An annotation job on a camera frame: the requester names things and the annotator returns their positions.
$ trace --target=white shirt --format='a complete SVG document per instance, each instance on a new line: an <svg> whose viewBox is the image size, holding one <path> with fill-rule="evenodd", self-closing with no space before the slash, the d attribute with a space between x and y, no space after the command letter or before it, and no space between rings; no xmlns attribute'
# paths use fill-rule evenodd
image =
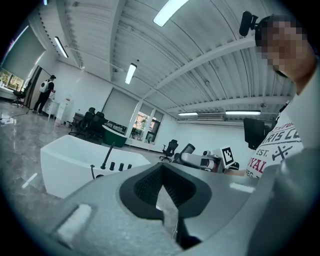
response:
<svg viewBox="0 0 320 256"><path fill-rule="evenodd" d="M301 152L320 147L320 65L302 90L280 113L276 126L250 158L245 175L260 178L267 166Z"/></svg>
<svg viewBox="0 0 320 256"><path fill-rule="evenodd" d="M285 158L303 150L299 134L287 115L292 102L279 114L276 126L250 158L245 172L248 177L260 178L266 167L278 165Z"/></svg>

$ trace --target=window blind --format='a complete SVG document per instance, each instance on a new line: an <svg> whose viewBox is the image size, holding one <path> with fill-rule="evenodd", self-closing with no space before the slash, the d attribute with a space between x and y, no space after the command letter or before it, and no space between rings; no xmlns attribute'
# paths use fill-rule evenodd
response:
<svg viewBox="0 0 320 256"><path fill-rule="evenodd" d="M7 54L2 67L18 78L26 80L44 51L38 38L28 27Z"/></svg>
<svg viewBox="0 0 320 256"><path fill-rule="evenodd" d="M106 104L102 110L104 118L128 127L130 119L135 111L138 101L130 96L112 89Z"/></svg>

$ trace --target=black monitor screen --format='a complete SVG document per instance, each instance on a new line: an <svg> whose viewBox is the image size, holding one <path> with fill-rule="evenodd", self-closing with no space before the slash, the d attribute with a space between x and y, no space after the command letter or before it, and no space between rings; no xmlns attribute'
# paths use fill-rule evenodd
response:
<svg viewBox="0 0 320 256"><path fill-rule="evenodd" d="M244 140L249 144L249 148L251 148L251 146L253 146L253 148L259 147L265 138L265 122L245 118L243 119L243 125Z"/></svg>

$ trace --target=sleeve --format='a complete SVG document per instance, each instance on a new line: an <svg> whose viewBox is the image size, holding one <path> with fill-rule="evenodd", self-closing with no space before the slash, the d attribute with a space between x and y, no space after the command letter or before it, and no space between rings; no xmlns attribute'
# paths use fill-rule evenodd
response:
<svg viewBox="0 0 320 256"><path fill-rule="evenodd" d="M304 148L320 147L320 65L301 94L292 101L287 112Z"/></svg>

